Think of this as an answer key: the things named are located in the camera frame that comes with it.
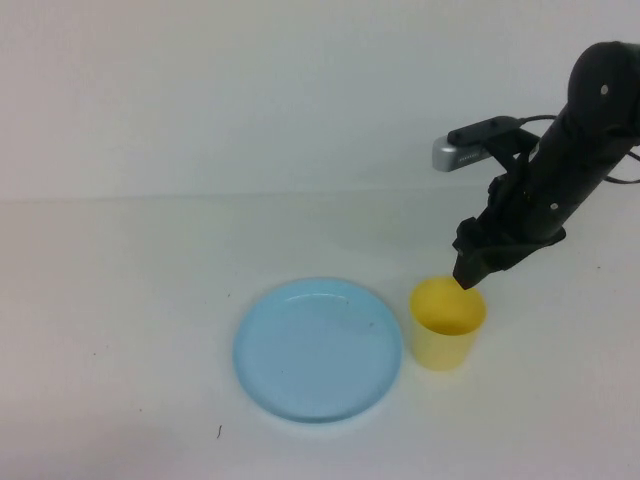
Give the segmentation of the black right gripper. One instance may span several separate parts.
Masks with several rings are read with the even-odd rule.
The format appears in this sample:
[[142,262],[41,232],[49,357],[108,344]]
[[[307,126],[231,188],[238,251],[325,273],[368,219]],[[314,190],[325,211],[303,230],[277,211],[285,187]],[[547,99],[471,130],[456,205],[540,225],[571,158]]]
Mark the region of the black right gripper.
[[566,238],[566,168],[521,165],[495,178],[488,193],[479,217],[463,220],[456,229],[452,276],[464,290]]

